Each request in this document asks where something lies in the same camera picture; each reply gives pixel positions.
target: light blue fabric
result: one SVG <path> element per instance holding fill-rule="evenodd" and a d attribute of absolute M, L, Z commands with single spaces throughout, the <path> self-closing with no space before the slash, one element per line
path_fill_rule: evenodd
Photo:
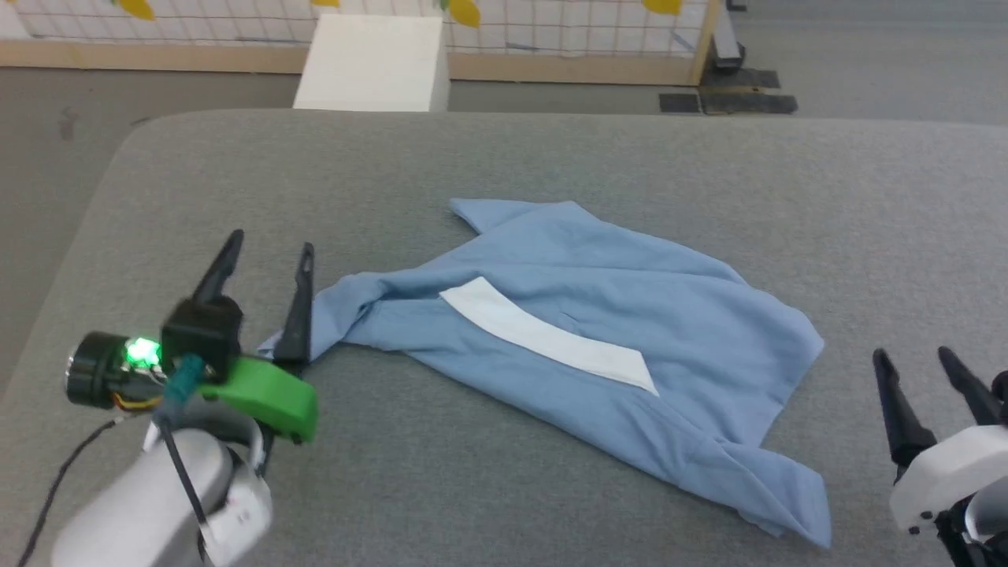
<path fill-rule="evenodd" d="M 480 236 L 321 292 L 312 358 L 340 341 L 403 351 L 772 534 L 830 546 L 823 478 L 759 448 L 823 349 L 804 315 L 724 262 L 575 203 L 451 205 Z M 660 396 L 498 339 L 438 297 L 480 275 L 546 323 L 643 353 Z"/>

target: green plastic part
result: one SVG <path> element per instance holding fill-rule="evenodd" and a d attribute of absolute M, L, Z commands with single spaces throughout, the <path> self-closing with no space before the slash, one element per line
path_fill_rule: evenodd
<path fill-rule="evenodd" d="M 239 412 L 273 428 L 277 437 L 314 439 L 319 399 L 314 387 L 263 358 L 242 356 L 228 381 L 200 386 L 204 396 L 216 396 Z"/>

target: green light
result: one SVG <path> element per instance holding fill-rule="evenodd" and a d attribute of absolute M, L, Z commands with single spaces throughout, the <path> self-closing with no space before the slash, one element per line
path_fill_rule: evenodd
<path fill-rule="evenodd" d="M 156 366 L 161 361 L 161 345 L 142 337 L 127 341 L 126 361 L 142 368 Z"/>

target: gray tabletop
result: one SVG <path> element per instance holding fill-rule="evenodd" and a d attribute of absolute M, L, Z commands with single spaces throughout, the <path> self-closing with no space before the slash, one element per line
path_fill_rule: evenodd
<path fill-rule="evenodd" d="M 323 416 L 271 466 L 275 526 L 246 565 L 948 565 L 896 531 L 870 355 L 948 436 L 969 425 L 934 349 L 1008 366 L 1008 130 L 797 119 L 226 111 L 154 121 L 102 182 L 0 406 L 0 564 L 56 468 L 106 420 L 60 390 L 91 329 L 153 334 L 227 233 L 252 347 L 280 323 L 300 242 L 318 285 L 414 266 L 472 237 L 451 197 L 575 200 L 721 258 L 804 311 L 822 357 L 765 446 L 820 471 L 834 548 L 774 539 L 397 353 L 340 346 L 307 373 Z M 74 466 L 72 512 L 143 424 Z"/>

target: wooden frame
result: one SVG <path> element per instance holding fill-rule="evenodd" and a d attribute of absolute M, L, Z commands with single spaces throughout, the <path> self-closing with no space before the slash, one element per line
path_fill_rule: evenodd
<path fill-rule="evenodd" d="M 691 60 L 449 53 L 450 75 L 472 81 L 695 87 L 707 65 L 720 4 L 708 4 Z M 300 74 L 306 56 L 302 47 L 0 41 L 0 67 Z"/>

